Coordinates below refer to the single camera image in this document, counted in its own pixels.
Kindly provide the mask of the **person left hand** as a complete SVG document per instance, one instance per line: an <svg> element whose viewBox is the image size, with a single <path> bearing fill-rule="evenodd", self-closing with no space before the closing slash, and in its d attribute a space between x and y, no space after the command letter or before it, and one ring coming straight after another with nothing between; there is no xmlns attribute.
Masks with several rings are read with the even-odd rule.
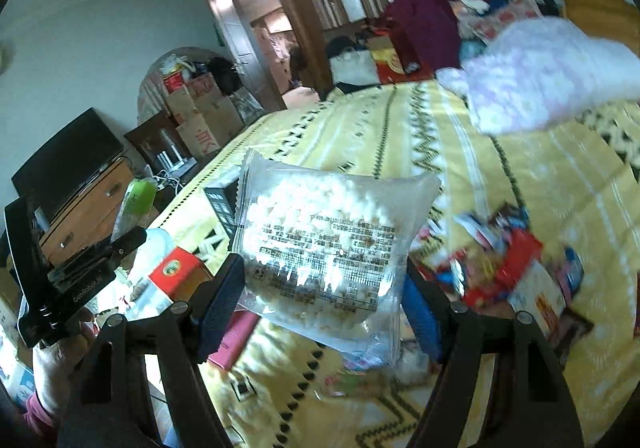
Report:
<svg viewBox="0 0 640 448"><path fill-rule="evenodd" d="M76 367L89 353L96 340L93 313L78 312L79 333L63 338L52 346L32 350L35 390L40 405L53 419L59 419L67 406Z"/></svg>

